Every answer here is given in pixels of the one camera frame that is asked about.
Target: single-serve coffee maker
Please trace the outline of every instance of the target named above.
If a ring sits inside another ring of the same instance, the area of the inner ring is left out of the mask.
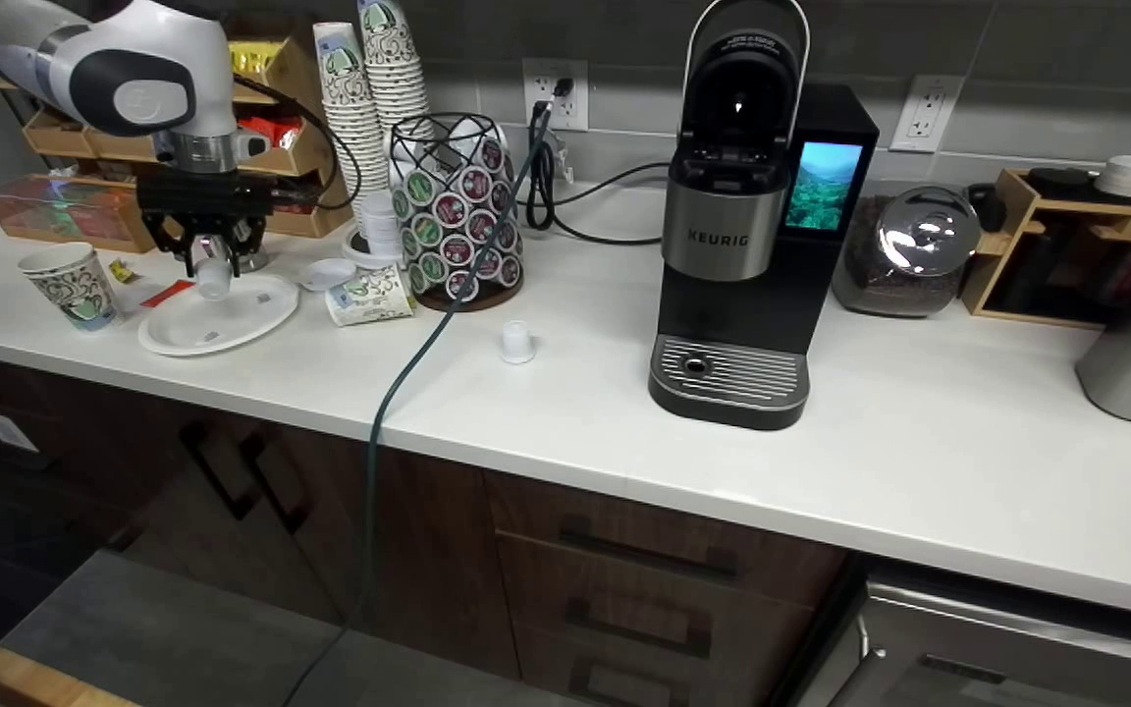
[[[686,53],[646,373],[663,408],[743,429],[806,408],[806,348],[879,132],[848,85],[806,85],[806,10],[776,10],[794,40],[734,26]]]

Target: kitchen counter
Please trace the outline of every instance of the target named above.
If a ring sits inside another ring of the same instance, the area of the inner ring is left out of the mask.
[[[574,218],[657,230],[660,192]],[[136,318],[72,328],[17,269],[36,247],[0,237],[0,362],[355,441],[438,318],[334,324],[307,294],[256,347],[174,362],[136,347]],[[268,251],[268,269],[294,278],[338,255],[338,239],[271,239]],[[125,263],[154,281],[182,276],[166,255]],[[827,301],[800,425],[743,432],[652,403],[657,286],[657,247],[529,237],[519,297],[451,320],[400,390],[383,442],[1131,608],[1131,425],[1092,408],[1072,377],[1097,328],[962,306],[891,320]],[[512,318],[538,337],[529,366],[499,358]]]

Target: electrical outlet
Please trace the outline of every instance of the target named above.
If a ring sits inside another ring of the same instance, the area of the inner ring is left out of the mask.
[[[891,132],[891,153],[936,153],[953,117],[962,73],[913,73],[902,117]]]
[[[556,78],[574,78],[567,99],[554,99]],[[589,61],[578,59],[526,59],[521,61],[526,117],[533,103],[554,104],[554,129],[589,129]]]

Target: dishwasher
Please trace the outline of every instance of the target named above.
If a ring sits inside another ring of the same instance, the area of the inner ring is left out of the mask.
[[[788,707],[1131,707],[1131,614],[877,564]]]

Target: cabinet handle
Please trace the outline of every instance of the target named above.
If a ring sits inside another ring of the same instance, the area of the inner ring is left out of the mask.
[[[652,569],[670,569],[670,573],[708,578],[708,581],[739,581],[739,569],[730,563],[692,563],[692,559],[657,552],[644,544],[624,544],[624,543],[593,532],[589,523],[582,517],[567,517],[556,539],[560,544],[610,552],[610,559],[652,564]]]
[[[692,624],[686,637],[670,641],[670,637],[657,637],[657,631],[640,631],[640,629],[624,629],[624,624],[599,620],[593,614],[593,599],[574,595],[567,603],[567,624],[585,629],[585,631],[624,637],[624,641],[666,649],[666,652],[684,652],[684,654],[695,654],[695,661],[712,654],[712,629],[695,614],[686,614],[686,624]]]
[[[251,505],[260,501],[256,488],[246,488],[245,494],[230,494],[221,475],[212,471],[208,454],[205,454],[208,432],[200,425],[188,425],[182,432],[182,449],[188,450],[188,458],[200,467],[200,475],[212,483],[212,489],[221,494],[221,501],[226,505],[230,517],[246,517]]]
[[[574,661],[569,695],[582,695],[589,701],[636,707],[636,701],[646,701],[646,692],[663,695],[663,707],[686,707],[686,692],[670,678],[633,671],[633,669],[593,661],[593,654]]]
[[[273,489],[271,475],[262,471],[262,454],[271,450],[271,436],[256,432],[238,442],[238,454],[246,463],[246,471],[256,475],[256,483],[268,494],[268,505],[279,514],[279,523],[285,525],[285,532],[297,532],[297,525],[310,514],[310,498],[303,494],[297,505],[285,505],[281,494]]]

